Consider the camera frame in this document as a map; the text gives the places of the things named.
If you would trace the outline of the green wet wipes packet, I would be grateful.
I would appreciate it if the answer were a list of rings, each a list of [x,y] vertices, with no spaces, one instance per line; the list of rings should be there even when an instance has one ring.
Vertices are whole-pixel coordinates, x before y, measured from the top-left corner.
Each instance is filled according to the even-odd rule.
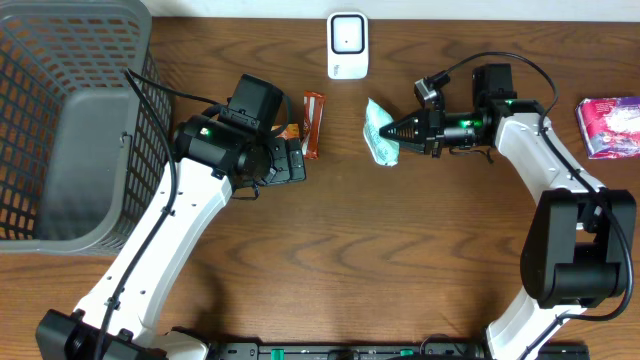
[[[387,140],[380,135],[381,128],[392,122],[391,115],[369,98],[365,110],[363,135],[374,161],[378,165],[386,167],[395,166],[400,154],[397,142]]]

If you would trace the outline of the orange Kleenex tissue pack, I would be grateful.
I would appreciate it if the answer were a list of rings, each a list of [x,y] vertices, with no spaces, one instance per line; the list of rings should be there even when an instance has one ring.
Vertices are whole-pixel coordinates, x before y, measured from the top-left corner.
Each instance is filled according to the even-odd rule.
[[[283,138],[285,140],[299,139],[300,138],[299,126],[295,123],[287,125],[286,128],[278,135],[278,137]]]

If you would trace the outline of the red snack bar wrapper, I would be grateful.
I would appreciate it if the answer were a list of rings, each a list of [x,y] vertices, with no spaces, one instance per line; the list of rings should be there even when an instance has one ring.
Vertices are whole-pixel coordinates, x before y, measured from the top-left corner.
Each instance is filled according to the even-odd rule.
[[[324,115],[326,97],[317,92],[305,91],[302,151],[305,159],[317,159],[320,126]]]

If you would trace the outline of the purple red tissue pack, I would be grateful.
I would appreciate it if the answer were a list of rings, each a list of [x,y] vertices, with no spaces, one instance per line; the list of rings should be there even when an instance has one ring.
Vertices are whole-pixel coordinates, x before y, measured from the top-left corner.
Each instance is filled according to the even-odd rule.
[[[586,98],[576,117],[589,159],[639,156],[639,97]]]

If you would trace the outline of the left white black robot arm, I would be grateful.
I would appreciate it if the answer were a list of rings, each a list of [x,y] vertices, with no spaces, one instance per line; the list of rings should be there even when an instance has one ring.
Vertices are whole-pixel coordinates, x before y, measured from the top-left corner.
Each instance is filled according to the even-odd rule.
[[[71,314],[50,310],[40,321],[42,358],[209,358],[209,341],[180,327],[160,335],[157,322],[198,239],[236,190],[305,180],[301,141],[284,131],[234,115],[180,124],[157,192],[110,268]]]

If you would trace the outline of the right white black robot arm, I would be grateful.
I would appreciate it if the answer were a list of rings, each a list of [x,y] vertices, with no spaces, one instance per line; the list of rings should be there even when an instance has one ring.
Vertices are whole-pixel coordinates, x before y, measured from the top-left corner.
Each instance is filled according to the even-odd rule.
[[[381,137],[429,154],[487,155],[496,149],[515,168],[536,210],[520,256],[522,288],[467,356],[534,359],[568,321],[621,315],[634,288],[631,258],[636,201],[589,175],[553,133],[548,111],[518,98],[508,64],[472,73],[474,109],[449,113],[442,71],[417,81],[420,110],[383,126]]]

